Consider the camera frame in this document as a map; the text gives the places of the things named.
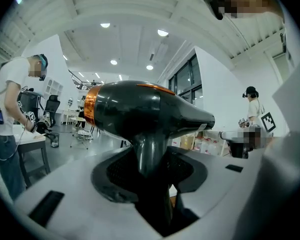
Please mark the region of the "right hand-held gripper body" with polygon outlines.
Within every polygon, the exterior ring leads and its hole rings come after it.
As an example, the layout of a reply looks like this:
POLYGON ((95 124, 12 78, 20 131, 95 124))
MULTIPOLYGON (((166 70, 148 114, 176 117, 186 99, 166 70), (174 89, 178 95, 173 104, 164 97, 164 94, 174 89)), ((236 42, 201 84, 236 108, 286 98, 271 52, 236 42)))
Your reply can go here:
POLYGON ((254 121, 246 121, 243 138, 243 158, 249 157, 249 152, 265 148, 272 140, 276 124, 270 112, 258 116, 254 121))

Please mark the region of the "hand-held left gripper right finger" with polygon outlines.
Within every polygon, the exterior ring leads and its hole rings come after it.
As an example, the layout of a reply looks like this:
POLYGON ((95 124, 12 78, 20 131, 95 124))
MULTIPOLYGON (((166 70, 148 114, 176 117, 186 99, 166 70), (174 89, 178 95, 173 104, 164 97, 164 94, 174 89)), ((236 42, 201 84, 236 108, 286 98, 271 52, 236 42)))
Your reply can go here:
POLYGON ((168 236, 169 240, 252 240, 258 227, 254 214, 244 215, 255 187, 263 157, 256 149, 247 159, 220 157, 171 146, 171 151, 201 162, 207 177, 194 192, 180 195, 198 220, 168 236))

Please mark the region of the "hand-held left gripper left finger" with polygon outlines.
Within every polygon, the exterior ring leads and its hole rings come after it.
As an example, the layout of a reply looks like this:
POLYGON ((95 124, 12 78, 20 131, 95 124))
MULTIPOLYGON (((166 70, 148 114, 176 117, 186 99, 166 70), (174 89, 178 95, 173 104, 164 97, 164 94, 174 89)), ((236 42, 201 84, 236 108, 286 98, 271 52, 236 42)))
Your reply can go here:
POLYGON ((120 149, 84 156, 60 166, 23 192, 14 206, 28 215, 49 191, 57 191, 64 197, 46 227, 56 237, 68 240, 162 239, 132 203, 111 202, 93 187, 93 168, 118 152, 120 149))

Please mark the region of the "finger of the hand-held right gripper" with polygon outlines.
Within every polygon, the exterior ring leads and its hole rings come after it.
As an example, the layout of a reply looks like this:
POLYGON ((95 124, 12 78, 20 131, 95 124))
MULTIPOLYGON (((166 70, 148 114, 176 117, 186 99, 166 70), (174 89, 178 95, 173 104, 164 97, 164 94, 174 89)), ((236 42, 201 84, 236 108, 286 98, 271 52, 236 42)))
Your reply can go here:
POLYGON ((232 157, 244 157, 244 138, 237 131, 222 131, 221 139, 227 142, 232 157))

